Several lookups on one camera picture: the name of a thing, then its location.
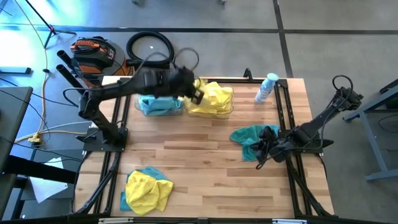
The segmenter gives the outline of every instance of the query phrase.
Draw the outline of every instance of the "plastic container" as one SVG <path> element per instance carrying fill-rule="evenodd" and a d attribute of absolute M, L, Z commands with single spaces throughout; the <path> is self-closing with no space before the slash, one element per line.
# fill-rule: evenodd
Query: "plastic container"
<path fill-rule="evenodd" d="M 181 108 L 176 109 L 176 110 L 168 110 L 168 111 L 162 110 L 159 114 L 156 114 L 156 113 L 145 114 L 145 113 L 141 110 L 141 107 L 140 107 L 140 105 L 139 105 L 140 96 L 141 96 L 141 95 L 137 95 L 137 96 L 135 97 L 134 107 L 135 107 L 137 110 L 141 111 L 145 116 L 175 116 L 175 115 L 181 115 L 182 112 L 183 112 L 183 109 L 182 109 L 183 106 L 182 106 Z"/>
<path fill-rule="evenodd" d="M 262 81 L 261 87 L 257 92 L 254 101 L 256 103 L 264 103 L 265 100 L 268 98 L 269 94 L 274 89 L 276 81 L 278 81 L 279 77 L 275 73 L 268 73 L 267 78 Z"/>
<path fill-rule="evenodd" d="M 231 99 L 228 103 L 226 103 L 226 104 L 230 105 L 228 111 L 224 111 L 223 113 L 200 113 L 200 112 L 195 112 L 195 111 L 190 110 L 189 108 L 186 107 L 186 104 L 185 104 L 185 111 L 188 113 L 188 115 L 194 116 L 194 117 L 200 117 L 200 118 L 228 119 L 234 110 L 234 105 L 233 105 L 233 101 L 234 101 L 234 97 L 233 97 L 234 91 L 233 90 L 234 89 L 231 86 L 221 86 L 221 87 L 230 87 L 232 89 Z"/>

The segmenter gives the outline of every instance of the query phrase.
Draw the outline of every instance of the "teal cloth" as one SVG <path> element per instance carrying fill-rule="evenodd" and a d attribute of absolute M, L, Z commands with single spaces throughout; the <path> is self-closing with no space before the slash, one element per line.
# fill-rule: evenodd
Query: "teal cloth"
<path fill-rule="evenodd" d="M 250 146 L 254 143 L 258 143 L 260 141 L 259 133 L 266 126 L 269 126 L 276 135 L 278 135 L 279 127 L 277 125 L 252 125 L 249 127 L 241 128 L 234 131 L 229 138 L 242 145 L 242 158 L 243 161 L 256 161 L 256 152 L 250 148 Z"/>
<path fill-rule="evenodd" d="M 152 95 L 140 95 L 138 104 L 142 112 L 147 116 L 176 115 L 182 111 L 183 103 L 174 97 L 158 97 Z"/>
<path fill-rule="evenodd" d="M 138 169 L 137 171 L 142 172 L 143 174 L 149 175 L 156 180 L 169 180 L 165 175 L 163 175 L 159 170 L 153 168 L 153 167 L 146 167 L 145 169 Z M 127 175 L 127 181 L 129 180 L 130 175 L 132 172 L 130 172 Z M 120 194 L 120 211 L 131 211 L 131 208 L 126 202 L 126 193 L 125 191 L 121 192 Z"/>

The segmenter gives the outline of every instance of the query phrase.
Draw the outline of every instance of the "yellow cable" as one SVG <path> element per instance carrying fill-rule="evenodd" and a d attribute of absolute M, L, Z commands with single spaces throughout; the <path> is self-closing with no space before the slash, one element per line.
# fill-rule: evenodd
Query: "yellow cable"
<path fill-rule="evenodd" d="M 29 21 L 29 23 L 30 23 L 30 25 L 32 26 L 33 30 L 35 30 L 35 33 L 36 33 L 37 37 L 39 38 L 40 43 L 42 44 L 42 47 L 43 47 L 43 49 L 44 49 L 44 55 L 45 55 L 45 69 L 47 69 L 47 68 L 48 68 L 49 62 L 48 62 L 48 59 L 47 59 L 47 51 L 46 51 L 46 49 L 45 49 L 45 47 L 44 47 L 43 40 L 40 38 L 40 35 L 39 35 L 39 33 L 37 32 L 36 28 L 33 26 L 32 22 L 31 22 L 30 19 L 27 17 L 25 11 L 24 11 L 24 10 L 21 8 L 21 6 L 18 4 L 17 0 L 14 0 L 14 1 L 15 1 L 15 3 L 18 5 L 18 7 L 19 7 L 19 9 L 22 11 L 22 13 L 25 15 L 26 19 Z M 42 84 L 42 97 L 43 97 L 43 98 L 42 98 L 42 117 L 43 117 L 43 119 L 42 119 L 41 122 L 40 122 L 40 126 L 39 126 L 39 128 L 38 128 L 38 130 L 37 130 L 37 132 L 36 132 L 37 134 L 39 133 L 39 131 L 40 131 L 40 129 L 42 128 L 42 125 L 43 125 L 43 123 L 44 123 L 44 121 L 43 121 L 43 120 L 44 120 L 44 116 L 45 116 L 44 86 L 45 86 L 46 80 L 47 80 L 47 72 L 44 73 L 44 80 L 43 80 L 43 84 Z"/>
<path fill-rule="evenodd" d="M 66 134 L 87 134 L 87 133 L 78 133 L 78 132 L 73 132 L 73 131 L 40 131 L 39 134 L 46 134 L 48 132 L 50 132 L 50 133 L 66 133 Z M 23 140 L 25 140 L 27 138 L 30 138 L 34 134 L 29 134 L 29 135 L 26 135 L 24 137 L 20 137 L 19 139 L 15 140 L 15 143 L 19 143 L 20 141 L 23 141 Z"/>

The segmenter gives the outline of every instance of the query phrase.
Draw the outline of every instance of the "yellow towel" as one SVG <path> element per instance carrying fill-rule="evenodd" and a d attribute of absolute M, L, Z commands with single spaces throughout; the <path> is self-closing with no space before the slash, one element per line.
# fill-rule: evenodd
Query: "yellow towel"
<path fill-rule="evenodd" d="M 138 215 L 145 215 L 153 209 L 164 211 L 173 189 L 173 183 L 134 171 L 126 183 L 126 202 Z"/>
<path fill-rule="evenodd" d="M 188 98 L 184 99 L 188 112 L 225 114 L 232 111 L 233 89 L 231 87 L 220 87 L 217 82 L 205 85 L 202 80 L 195 80 L 194 85 L 199 86 L 204 95 L 200 105 L 193 104 Z"/>

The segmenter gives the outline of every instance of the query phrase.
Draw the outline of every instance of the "white paper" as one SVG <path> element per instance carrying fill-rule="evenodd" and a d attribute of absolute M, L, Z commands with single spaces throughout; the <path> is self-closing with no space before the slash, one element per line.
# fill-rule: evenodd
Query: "white paper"
<path fill-rule="evenodd" d="M 45 164 L 63 169 L 61 157 L 54 158 L 49 162 L 46 162 Z M 32 182 L 33 191 L 35 193 L 37 203 L 40 203 L 45 199 L 55 195 L 56 193 L 68 188 L 68 184 L 58 181 L 45 180 L 36 177 L 30 177 L 29 179 Z"/>

